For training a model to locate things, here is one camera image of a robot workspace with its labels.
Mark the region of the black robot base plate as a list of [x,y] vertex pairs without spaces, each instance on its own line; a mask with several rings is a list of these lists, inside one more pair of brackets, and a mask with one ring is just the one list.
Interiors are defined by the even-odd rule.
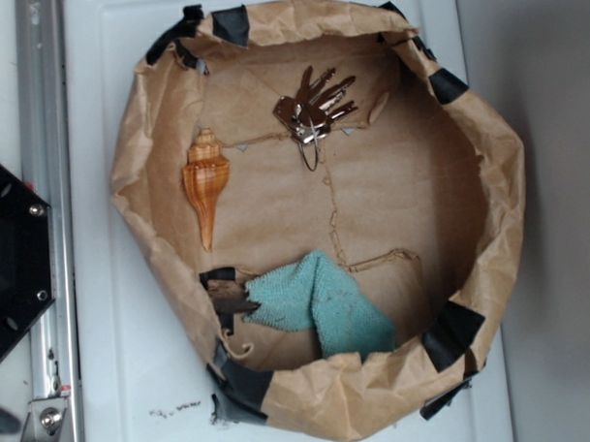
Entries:
[[0,164],[0,363],[54,300],[49,210]]

